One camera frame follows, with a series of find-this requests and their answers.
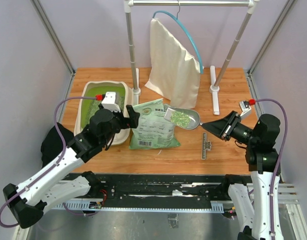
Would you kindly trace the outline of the piano pattern bag clip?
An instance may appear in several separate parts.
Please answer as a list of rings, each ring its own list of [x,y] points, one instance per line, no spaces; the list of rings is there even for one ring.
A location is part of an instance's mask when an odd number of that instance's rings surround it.
[[[201,142],[201,159],[206,160],[207,159],[207,152],[211,151],[212,144],[208,140],[207,133],[204,132],[202,134],[202,142]]]

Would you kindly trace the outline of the green cat litter bag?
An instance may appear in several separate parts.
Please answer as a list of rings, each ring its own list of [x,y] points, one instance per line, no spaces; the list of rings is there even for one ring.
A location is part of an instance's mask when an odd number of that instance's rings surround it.
[[[133,106],[140,117],[138,127],[132,130],[130,150],[166,149],[181,145],[174,135],[175,125],[164,119],[168,107],[162,98]]]

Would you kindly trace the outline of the grey metal scoop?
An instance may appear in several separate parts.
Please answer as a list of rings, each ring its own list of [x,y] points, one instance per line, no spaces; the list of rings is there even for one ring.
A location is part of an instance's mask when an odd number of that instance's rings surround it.
[[[184,130],[194,130],[201,125],[199,113],[187,108],[168,107],[164,119]]]

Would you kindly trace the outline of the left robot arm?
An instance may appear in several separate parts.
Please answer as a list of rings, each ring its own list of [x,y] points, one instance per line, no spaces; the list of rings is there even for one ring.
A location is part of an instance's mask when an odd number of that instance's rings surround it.
[[[108,150],[121,130],[138,127],[140,113],[131,105],[126,110],[128,117],[101,106],[82,132],[66,144],[64,152],[25,182],[10,183],[3,188],[5,204],[17,225],[29,228],[59,204],[79,196],[95,198],[100,194],[101,182],[91,171],[66,184],[58,182],[101,151]]]

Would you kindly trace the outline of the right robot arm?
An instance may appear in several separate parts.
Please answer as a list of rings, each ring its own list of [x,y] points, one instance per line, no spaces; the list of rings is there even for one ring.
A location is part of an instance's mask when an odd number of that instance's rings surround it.
[[[280,120],[271,114],[262,114],[254,128],[241,123],[240,115],[232,111],[226,117],[202,123],[204,130],[221,140],[236,140],[245,147],[253,185],[253,199],[247,184],[239,175],[227,174],[220,185],[220,195],[232,200],[239,222],[239,240],[284,239],[278,203],[280,182],[279,154],[274,145],[280,133]]]

